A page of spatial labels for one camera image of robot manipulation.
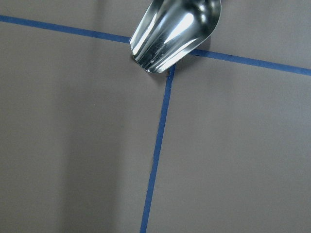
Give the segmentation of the steel scoop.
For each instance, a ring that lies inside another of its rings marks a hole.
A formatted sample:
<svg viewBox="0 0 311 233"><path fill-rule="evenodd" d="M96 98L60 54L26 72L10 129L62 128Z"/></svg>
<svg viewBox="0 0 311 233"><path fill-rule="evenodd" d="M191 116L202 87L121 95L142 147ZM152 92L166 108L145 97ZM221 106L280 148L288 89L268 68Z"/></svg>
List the steel scoop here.
<svg viewBox="0 0 311 233"><path fill-rule="evenodd" d="M162 73L204 43L221 17L219 0L154 0L130 38L136 63Z"/></svg>

